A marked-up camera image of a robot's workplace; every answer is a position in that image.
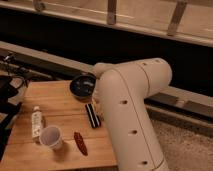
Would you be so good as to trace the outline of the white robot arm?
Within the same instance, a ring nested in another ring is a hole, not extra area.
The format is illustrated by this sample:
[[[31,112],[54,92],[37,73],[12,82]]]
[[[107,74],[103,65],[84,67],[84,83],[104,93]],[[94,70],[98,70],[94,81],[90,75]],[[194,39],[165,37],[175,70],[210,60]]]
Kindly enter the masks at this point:
[[[119,171],[169,171],[144,100],[168,87],[170,65],[161,58],[97,63],[93,73]]]

